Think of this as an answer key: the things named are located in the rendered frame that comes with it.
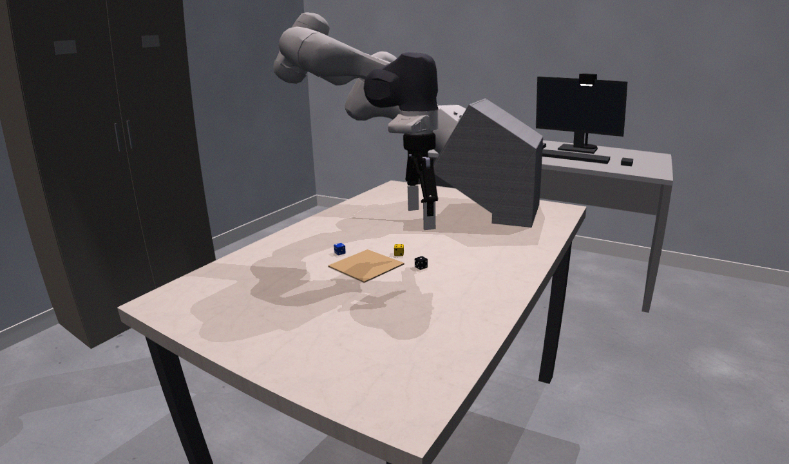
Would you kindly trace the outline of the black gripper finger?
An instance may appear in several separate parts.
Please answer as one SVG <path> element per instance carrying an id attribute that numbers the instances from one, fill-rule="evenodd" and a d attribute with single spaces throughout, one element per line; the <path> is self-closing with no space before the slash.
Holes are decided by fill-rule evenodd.
<path id="1" fill-rule="evenodd" d="M 421 184 L 417 172 L 413 168 L 412 151 L 407 151 L 407 167 L 406 177 L 407 181 L 407 209 L 414 211 L 419 209 L 419 186 Z"/>
<path id="2" fill-rule="evenodd" d="M 421 159 L 422 171 L 419 171 L 417 159 L 413 159 L 413 166 L 419 177 L 423 189 L 423 228 L 435 229 L 435 202 L 438 202 L 435 174 L 433 173 L 433 157 Z M 432 196 L 432 197 L 429 197 Z"/>

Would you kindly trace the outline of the tan square mat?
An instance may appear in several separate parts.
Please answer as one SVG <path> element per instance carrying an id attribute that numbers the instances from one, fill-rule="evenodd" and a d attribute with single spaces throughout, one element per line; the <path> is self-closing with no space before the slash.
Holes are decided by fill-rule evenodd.
<path id="1" fill-rule="evenodd" d="M 328 266 L 345 275 L 354 277 L 357 281 L 365 283 L 385 274 L 387 271 L 403 266 L 404 264 L 405 262 L 392 259 L 390 256 L 380 255 L 379 253 L 366 249 L 356 255 L 348 256 L 338 262 L 333 262 L 333 264 Z"/>

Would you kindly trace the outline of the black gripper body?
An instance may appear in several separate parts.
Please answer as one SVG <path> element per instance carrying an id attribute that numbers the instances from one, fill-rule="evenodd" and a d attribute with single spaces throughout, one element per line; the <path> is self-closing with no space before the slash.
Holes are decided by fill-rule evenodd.
<path id="1" fill-rule="evenodd" d="M 419 171 L 423 170 L 421 159 L 428 158 L 428 151 L 435 149 L 435 134 L 403 135 L 403 146 L 407 151 L 412 151 L 412 157 L 417 159 Z"/>

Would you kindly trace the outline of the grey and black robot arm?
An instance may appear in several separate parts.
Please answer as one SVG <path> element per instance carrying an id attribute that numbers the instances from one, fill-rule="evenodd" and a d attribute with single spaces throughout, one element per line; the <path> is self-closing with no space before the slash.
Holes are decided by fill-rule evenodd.
<path id="1" fill-rule="evenodd" d="M 432 56 L 407 52 L 396 58 L 386 51 L 366 55 L 328 36 L 329 30 L 320 15 L 302 13 L 280 38 L 274 73 L 285 82 L 299 83 L 310 72 L 336 86 L 359 77 L 345 102 L 349 117 L 357 121 L 391 118 L 390 133 L 433 133 L 433 150 L 439 154 L 465 108 L 437 104 L 437 68 Z"/>

